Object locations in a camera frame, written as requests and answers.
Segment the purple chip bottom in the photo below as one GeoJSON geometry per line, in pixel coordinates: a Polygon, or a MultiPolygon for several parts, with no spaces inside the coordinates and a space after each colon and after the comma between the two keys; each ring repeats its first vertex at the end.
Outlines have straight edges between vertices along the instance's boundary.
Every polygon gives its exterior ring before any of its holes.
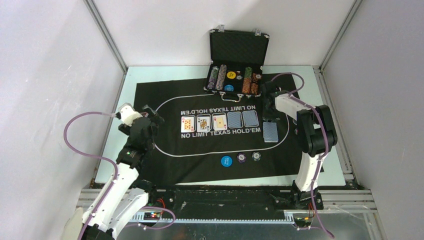
{"type": "Polygon", "coordinates": [[[236,159],[239,163],[244,163],[247,159],[246,155],[243,152],[237,154],[236,159]]]}

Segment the blue card deck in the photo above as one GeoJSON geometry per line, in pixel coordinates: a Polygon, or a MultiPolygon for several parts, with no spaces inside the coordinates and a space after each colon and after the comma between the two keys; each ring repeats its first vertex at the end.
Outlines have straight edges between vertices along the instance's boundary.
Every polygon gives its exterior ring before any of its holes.
{"type": "Polygon", "coordinates": [[[279,141],[278,127],[276,122],[264,122],[262,125],[263,140],[265,143],[277,143],[279,141]]]}

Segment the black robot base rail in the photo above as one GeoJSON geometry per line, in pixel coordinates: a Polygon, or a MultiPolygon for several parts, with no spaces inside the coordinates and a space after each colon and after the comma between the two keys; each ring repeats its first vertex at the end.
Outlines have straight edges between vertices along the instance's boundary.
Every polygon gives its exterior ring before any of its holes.
{"type": "Polygon", "coordinates": [[[148,205],[165,207],[179,221],[278,221],[291,211],[323,210],[319,192],[288,186],[171,186],[147,189],[148,205]]]}

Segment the blue yellow chip bottom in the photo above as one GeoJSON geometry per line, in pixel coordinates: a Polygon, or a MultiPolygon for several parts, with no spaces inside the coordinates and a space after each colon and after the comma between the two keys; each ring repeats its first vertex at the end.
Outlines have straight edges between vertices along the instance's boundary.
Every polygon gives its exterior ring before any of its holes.
{"type": "Polygon", "coordinates": [[[261,155],[260,152],[254,151],[252,153],[251,157],[252,157],[253,161],[257,162],[257,161],[260,161],[261,160],[262,155],[261,155]]]}

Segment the ten of diamonds card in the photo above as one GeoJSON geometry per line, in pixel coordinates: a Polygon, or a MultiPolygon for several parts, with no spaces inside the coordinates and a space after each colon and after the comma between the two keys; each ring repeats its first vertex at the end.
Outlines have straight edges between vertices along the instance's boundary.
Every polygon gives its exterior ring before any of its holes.
{"type": "Polygon", "coordinates": [[[196,131],[196,117],[194,115],[184,115],[181,117],[181,133],[193,133],[196,131]]]}

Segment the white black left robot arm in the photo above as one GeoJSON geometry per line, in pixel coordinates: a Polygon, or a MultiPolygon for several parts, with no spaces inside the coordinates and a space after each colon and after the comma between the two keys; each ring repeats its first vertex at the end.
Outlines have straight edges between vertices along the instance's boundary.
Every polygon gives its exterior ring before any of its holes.
{"type": "Polygon", "coordinates": [[[158,202],[156,192],[131,187],[155,149],[154,138],[164,119],[148,105],[138,112],[129,103],[118,109],[116,117],[127,140],[113,161],[113,174],[82,215],[79,240],[115,240],[142,207],[153,208],[158,202]]]}

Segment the blue round button chip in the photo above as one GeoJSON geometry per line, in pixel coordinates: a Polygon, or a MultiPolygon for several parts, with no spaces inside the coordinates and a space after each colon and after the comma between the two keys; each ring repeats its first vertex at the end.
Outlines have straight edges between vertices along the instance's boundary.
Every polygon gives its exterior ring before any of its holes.
{"type": "Polygon", "coordinates": [[[229,155],[225,155],[220,159],[220,163],[223,167],[228,168],[233,164],[233,159],[229,155]]]}

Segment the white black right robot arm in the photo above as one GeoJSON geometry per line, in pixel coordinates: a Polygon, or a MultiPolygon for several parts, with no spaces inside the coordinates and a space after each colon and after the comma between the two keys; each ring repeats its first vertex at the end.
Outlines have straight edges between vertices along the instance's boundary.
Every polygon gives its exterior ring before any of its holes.
{"type": "Polygon", "coordinates": [[[316,196],[323,161],[338,142],[331,110],[327,105],[308,104],[288,91],[280,90],[275,83],[264,83],[260,90],[265,121],[274,121],[285,114],[296,122],[302,157],[290,201],[295,208],[304,209],[316,196]]]}

